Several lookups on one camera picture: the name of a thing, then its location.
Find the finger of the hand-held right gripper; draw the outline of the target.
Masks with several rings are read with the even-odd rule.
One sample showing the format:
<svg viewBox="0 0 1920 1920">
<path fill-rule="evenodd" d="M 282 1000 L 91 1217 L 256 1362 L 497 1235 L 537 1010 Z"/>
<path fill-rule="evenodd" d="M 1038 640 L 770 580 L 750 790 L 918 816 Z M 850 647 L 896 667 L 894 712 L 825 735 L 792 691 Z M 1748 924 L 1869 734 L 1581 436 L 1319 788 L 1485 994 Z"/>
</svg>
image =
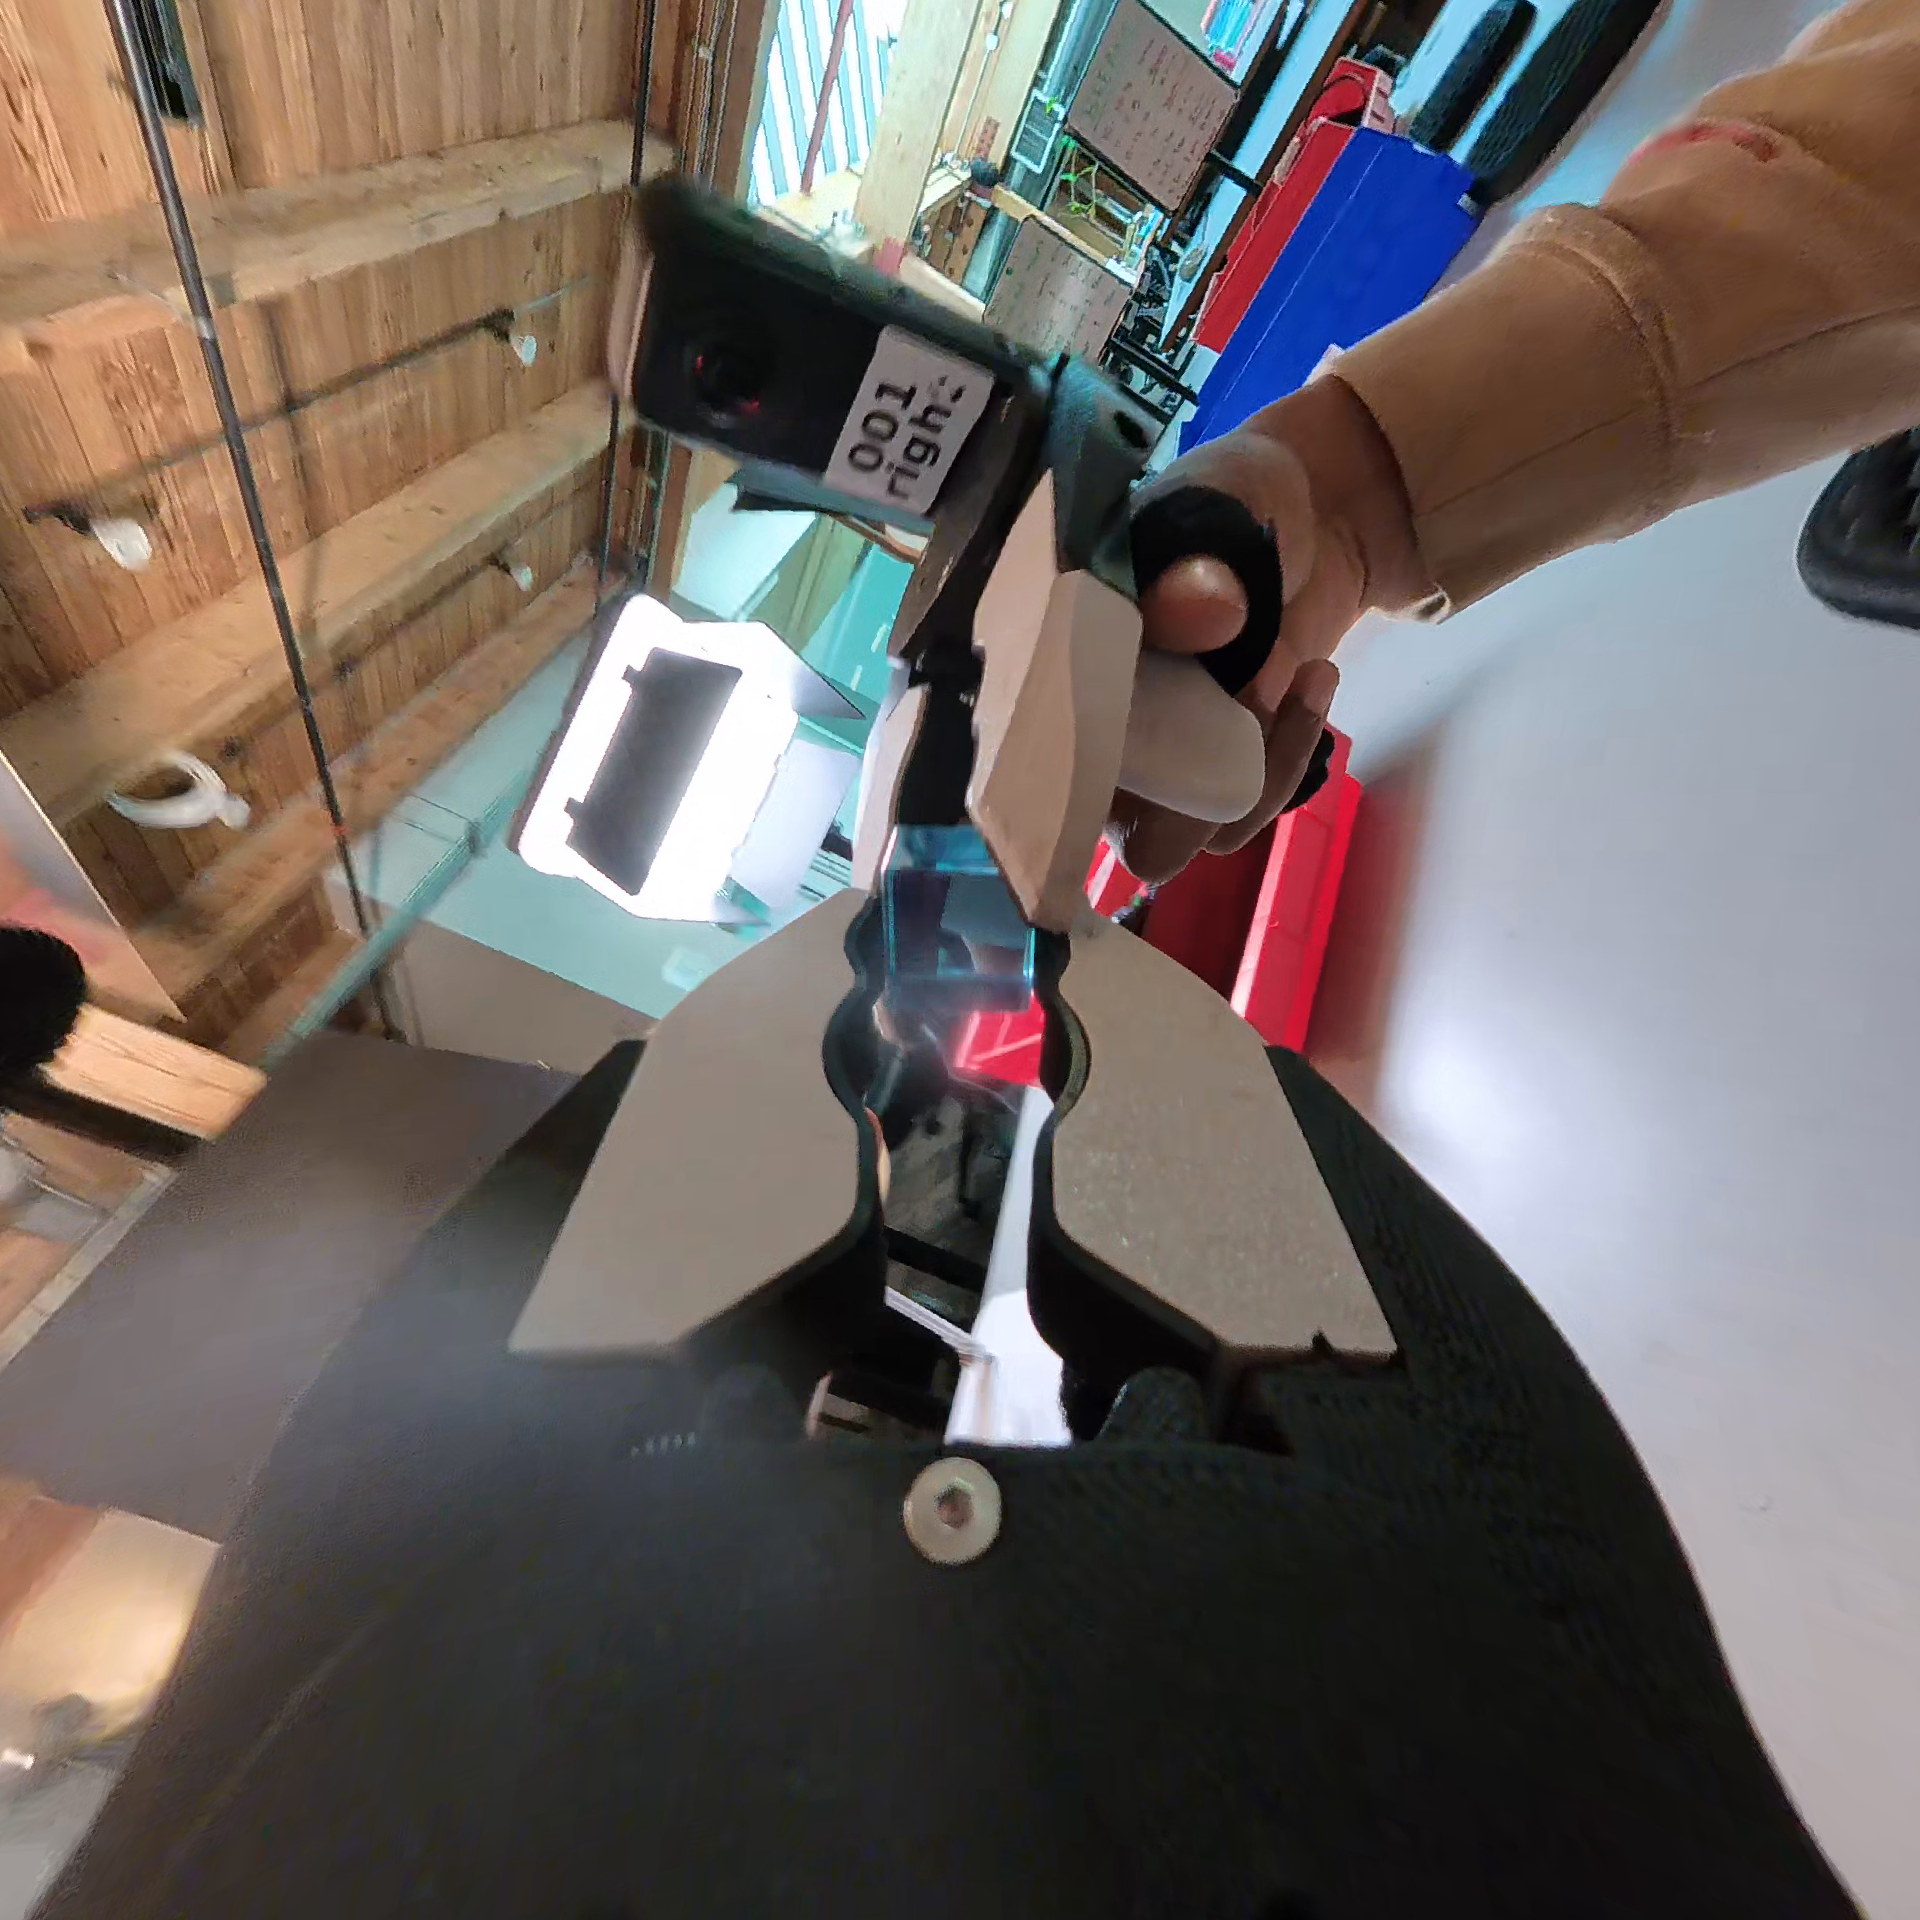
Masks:
<svg viewBox="0 0 1920 1920">
<path fill-rule="evenodd" d="M 890 675 L 861 751 L 852 828 L 852 888 L 876 900 L 894 841 L 899 792 L 920 740 L 932 687 L 911 675 Z"/>
<path fill-rule="evenodd" d="M 1019 915 L 1068 931 L 1121 767 L 1140 661 L 1140 609 L 1058 553 L 1058 498 L 1039 480 L 972 612 L 967 818 Z"/>
</svg>

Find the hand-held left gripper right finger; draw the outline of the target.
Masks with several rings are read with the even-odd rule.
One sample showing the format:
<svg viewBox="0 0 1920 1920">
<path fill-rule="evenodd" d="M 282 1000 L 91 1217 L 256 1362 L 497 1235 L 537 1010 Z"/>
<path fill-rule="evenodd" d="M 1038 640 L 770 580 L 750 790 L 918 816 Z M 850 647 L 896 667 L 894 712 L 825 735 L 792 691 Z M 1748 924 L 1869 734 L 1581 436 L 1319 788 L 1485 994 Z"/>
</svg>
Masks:
<svg viewBox="0 0 1920 1920">
<path fill-rule="evenodd" d="M 1398 1353 L 1260 1033 L 1113 921 L 1042 997 L 1051 1111 L 1026 1298 L 1068 1365 L 1288 1365 Z"/>
</svg>

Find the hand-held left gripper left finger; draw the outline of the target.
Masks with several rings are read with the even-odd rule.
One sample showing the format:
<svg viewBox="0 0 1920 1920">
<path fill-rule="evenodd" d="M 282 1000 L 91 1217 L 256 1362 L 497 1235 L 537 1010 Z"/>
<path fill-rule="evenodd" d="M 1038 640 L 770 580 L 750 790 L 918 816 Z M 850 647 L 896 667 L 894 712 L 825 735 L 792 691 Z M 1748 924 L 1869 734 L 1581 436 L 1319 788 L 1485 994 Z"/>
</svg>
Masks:
<svg viewBox="0 0 1920 1920">
<path fill-rule="evenodd" d="M 731 1358 L 780 1308 L 828 1358 L 883 1293 L 879 1140 L 828 1059 L 839 890 L 659 1020 L 510 1332 L 518 1358 Z"/>
</svg>

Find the clear acrylic cube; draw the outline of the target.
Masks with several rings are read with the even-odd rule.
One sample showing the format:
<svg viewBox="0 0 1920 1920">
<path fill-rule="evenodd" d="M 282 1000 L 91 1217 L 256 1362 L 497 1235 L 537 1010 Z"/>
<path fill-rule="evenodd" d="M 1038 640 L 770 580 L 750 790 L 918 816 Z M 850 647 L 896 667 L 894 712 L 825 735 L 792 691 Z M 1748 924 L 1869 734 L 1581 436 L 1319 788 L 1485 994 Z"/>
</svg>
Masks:
<svg viewBox="0 0 1920 1920">
<path fill-rule="evenodd" d="M 879 867 L 879 1002 L 950 1023 L 1026 1014 L 1038 931 L 972 823 L 894 828 Z"/>
</svg>

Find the red plastic bin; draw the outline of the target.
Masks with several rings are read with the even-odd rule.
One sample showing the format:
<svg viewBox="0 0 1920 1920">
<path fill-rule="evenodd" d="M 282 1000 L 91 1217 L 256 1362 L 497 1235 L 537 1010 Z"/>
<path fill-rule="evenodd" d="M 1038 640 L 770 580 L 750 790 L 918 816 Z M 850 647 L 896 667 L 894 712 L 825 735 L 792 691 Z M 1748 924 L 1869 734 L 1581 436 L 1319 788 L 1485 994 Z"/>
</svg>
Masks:
<svg viewBox="0 0 1920 1920">
<path fill-rule="evenodd" d="M 1351 742 L 1323 727 L 1304 796 L 1230 854 L 1197 854 L 1149 885 L 1107 846 L 1086 870 L 1089 906 L 1181 965 L 1268 1045 L 1305 1047 L 1362 802 Z"/>
<path fill-rule="evenodd" d="M 1222 353 L 1353 132 L 1395 132 L 1393 77 L 1369 59 L 1336 59 L 1212 275 L 1196 344 Z"/>
</svg>

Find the person's right forearm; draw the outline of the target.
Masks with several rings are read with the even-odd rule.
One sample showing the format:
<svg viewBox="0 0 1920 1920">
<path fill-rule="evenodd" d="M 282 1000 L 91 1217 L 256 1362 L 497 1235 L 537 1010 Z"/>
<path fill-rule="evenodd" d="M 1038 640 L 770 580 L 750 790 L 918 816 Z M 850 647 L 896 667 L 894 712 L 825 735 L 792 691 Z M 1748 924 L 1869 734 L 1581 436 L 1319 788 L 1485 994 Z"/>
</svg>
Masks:
<svg viewBox="0 0 1920 1920">
<path fill-rule="evenodd" d="M 1332 373 L 1446 615 L 1917 419 L 1917 5 L 1845 3 Z"/>
</svg>

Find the person's right hand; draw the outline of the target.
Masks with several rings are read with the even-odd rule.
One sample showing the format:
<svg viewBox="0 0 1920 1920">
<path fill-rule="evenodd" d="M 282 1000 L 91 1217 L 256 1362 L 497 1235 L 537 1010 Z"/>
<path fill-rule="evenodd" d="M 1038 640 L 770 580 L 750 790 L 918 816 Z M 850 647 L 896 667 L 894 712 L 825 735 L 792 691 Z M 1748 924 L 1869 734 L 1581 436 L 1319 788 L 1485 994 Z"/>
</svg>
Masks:
<svg viewBox="0 0 1920 1920">
<path fill-rule="evenodd" d="M 1255 805 L 1215 826 L 1126 792 L 1113 797 L 1107 841 L 1153 885 L 1202 852 L 1238 852 L 1292 803 L 1328 727 L 1338 645 L 1363 614 L 1399 612 L 1431 587 L 1393 449 L 1336 372 L 1175 458 L 1136 494 L 1136 508 L 1190 488 L 1233 496 L 1266 530 L 1284 612 L 1257 678 L 1239 689 L 1263 747 Z"/>
</svg>

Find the studio light panel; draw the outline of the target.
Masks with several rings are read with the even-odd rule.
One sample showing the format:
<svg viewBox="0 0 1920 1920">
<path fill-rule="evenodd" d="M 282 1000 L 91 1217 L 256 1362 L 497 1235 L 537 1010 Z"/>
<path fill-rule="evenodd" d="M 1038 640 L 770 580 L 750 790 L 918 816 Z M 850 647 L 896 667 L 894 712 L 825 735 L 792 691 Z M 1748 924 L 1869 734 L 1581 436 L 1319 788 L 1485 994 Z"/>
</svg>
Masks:
<svg viewBox="0 0 1920 1920">
<path fill-rule="evenodd" d="M 831 727 L 860 720 L 772 628 L 630 594 L 507 841 L 635 920 L 762 925 L 793 907 L 856 782 Z"/>
</svg>

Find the easel whiteboard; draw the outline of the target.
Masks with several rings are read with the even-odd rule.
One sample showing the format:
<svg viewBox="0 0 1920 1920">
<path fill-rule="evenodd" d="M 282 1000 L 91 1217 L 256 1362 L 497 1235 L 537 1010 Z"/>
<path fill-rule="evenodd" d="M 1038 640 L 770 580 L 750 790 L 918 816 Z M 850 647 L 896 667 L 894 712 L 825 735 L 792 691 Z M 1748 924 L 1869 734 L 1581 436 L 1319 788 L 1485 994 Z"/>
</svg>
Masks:
<svg viewBox="0 0 1920 1920">
<path fill-rule="evenodd" d="M 1163 214 L 1188 201 L 1238 86 L 1142 1 L 1116 1 L 1068 101 L 1066 132 Z"/>
<path fill-rule="evenodd" d="M 1017 222 L 982 324 L 1036 355 L 1097 365 L 1133 293 L 1136 282 L 1109 257 L 1036 214 Z"/>
</svg>

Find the wooden board with black sheet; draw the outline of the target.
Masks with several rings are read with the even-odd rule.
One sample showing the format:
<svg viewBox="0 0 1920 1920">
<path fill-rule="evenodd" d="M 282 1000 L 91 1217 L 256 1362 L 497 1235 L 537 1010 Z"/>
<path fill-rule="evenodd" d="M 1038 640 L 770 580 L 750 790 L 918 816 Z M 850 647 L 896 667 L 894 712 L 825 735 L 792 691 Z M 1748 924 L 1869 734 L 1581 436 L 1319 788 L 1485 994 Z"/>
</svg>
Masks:
<svg viewBox="0 0 1920 1920">
<path fill-rule="evenodd" d="M 222 1540 L 372 1291 L 576 1080 L 341 1030 L 299 1043 L 4 1362 L 4 1471 Z"/>
</svg>

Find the blue plastic bin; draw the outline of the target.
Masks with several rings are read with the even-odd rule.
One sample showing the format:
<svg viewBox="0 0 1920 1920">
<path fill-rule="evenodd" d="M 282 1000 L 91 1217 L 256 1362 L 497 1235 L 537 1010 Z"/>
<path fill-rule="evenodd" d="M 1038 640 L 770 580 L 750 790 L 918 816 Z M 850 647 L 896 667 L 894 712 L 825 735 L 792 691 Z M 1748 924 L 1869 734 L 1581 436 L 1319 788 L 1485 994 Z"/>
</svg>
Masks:
<svg viewBox="0 0 1920 1920">
<path fill-rule="evenodd" d="M 1255 282 L 1232 319 L 1177 447 L 1224 438 L 1294 393 L 1334 358 L 1402 319 L 1435 287 L 1480 223 L 1473 175 L 1391 132 L 1332 125 L 1282 181 L 1284 233 L 1244 252 Z"/>
</svg>

